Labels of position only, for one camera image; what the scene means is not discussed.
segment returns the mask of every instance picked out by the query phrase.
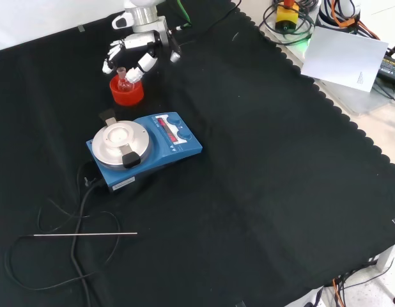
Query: scalloped edge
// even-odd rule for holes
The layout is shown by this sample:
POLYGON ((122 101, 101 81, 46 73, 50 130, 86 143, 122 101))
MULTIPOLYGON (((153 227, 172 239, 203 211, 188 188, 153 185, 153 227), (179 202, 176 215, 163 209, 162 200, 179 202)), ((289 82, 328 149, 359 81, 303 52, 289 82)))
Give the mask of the scalloped edge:
POLYGON ((350 126, 350 128, 352 130, 355 130, 357 132, 357 134, 360 134, 364 138, 368 147, 371 147, 371 150, 379 156, 381 162, 386 165, 389 165, 390 170, 395 174, 395 164, 391 162, 391 159, 387 155, 382 153, 382 149, 378 145, 375 145, 375 142, 370 137, 366 136, 366 132, 363 131, 362 129, 359 129, 358 124, 353 122, 351 120, 351 118, 347 114, 345 114, 340 107, 336 106, 334 101, 327 98, 327 93, 325 93, 324 91, 321 90, 320 86, 318 84, 316 84, 315 79, 312 77, 307 77, 305 75, 301 75, 300 74, 301 68, 297 65, 294 65, 294 62, 288 58, 288 55, 283 51, 283 49, 280 48, 276 43, 274 43, 269 37, 267 37, 265 35, 265 32, 263 30, 261 30, 256 25, 256 23, 254 21, 252 21, 250 16, 248 16, 246 13, 242 12, 240 7, 236 8, 236 11, 243 17, 243 19, 246 19, 246 21, 248 21, 248 24, 250 24, 251 27, 253 27, 257 32, 259 32, 259 34, 261 34, 267 42, 274 45, 276 51, 280 54, 280 57, 283 59, 283 61, 290 64, 290 66, 293 67, 293 69, 296 71, 296 73, 302 79, 312 81, 312 84, 311 84, 312 90, 317 91, 317 93, 323 97, 323 101, 325 101, 325 103, 327 103, 330 107, 332 107, 332 109, 336 113, 338 113, 338 115, 342 118, 342 121, 344 121, 345 123, 348 123, 348 125, 350 126))

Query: black cloth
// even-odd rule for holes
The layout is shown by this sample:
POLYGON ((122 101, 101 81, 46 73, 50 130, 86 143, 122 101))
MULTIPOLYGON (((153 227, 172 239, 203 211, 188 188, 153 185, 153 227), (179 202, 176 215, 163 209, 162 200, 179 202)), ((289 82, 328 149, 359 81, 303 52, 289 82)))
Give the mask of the black cloth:
MULTIPOLYGON (((144 100, 115 109, 128 120, 176 111, 204 149, 89 199, 87 214, 113 211, 123 231, 139 232, 89 279, 93 305, 281 307, 394 244, 395 165, 239 10, 200 35, 233 7, 228 0, 182 2, 194 26, 176 35, 182 60, 160 59, 143 79, 144 100)), ((168 3, 159 12, 169 27, 183 22, 168 3)), ((43 227, 65 220, 48 197, 70 212, 77 205, 85 141, 114 105, 102 62, 109 42, 130 33, 113 31, 112 18, 0 52, 0 306, 84 304, 81 283, 19 288, 3 258, 17 236, 38 232, 42 205, 43 227)), ((85 220, 83 231, 114 224, 85 220)), ((79 239, 86 272, 113 241, 79 239)), ((21 242, 16 275, 31 287, 75 277, 70 243, 21 242)))

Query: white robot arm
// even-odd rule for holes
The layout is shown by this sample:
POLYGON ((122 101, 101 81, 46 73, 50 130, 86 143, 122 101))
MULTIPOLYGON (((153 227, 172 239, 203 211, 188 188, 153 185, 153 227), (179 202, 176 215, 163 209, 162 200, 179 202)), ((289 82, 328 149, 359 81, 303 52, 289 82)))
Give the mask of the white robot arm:
POLYGON ((113 22, 114 29, 132 27, 134 34, 111 44, 111 49, 104 60, 102 71, 110 74, 115 68, 118 54, 130 49, 147 49, 146 54, 138 61, 136 67, 127 72, 127 79, 136 83, 157 62, 157 47, 171 49, 172 62, 180 59, 181 51, 169 34, 164 16, 158 16, 156 5, 165 0, 125 0, 125 12, 117 16, 113 22))

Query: white paper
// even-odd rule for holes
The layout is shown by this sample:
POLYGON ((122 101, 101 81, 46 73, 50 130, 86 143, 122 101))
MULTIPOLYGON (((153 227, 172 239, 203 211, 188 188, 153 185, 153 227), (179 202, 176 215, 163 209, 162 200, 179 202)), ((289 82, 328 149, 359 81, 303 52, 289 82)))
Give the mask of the white paper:
POLYGON ((316 27, 301 74, 371 91, 388 43, 316 27))

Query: red display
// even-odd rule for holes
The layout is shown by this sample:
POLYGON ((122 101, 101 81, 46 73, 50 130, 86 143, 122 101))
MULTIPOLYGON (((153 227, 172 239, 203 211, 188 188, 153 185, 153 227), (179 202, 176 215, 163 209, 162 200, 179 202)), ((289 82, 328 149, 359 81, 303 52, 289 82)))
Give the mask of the red display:
POLYGON ((166 125, 166 122, 162 118, 157 118, 159 124, 164 128, 165 132, 167 133, 167 136, 169 136, 170 140, 172 143, 177 142, 178 139, 175 138, 173 135, 171 129, 166 125))

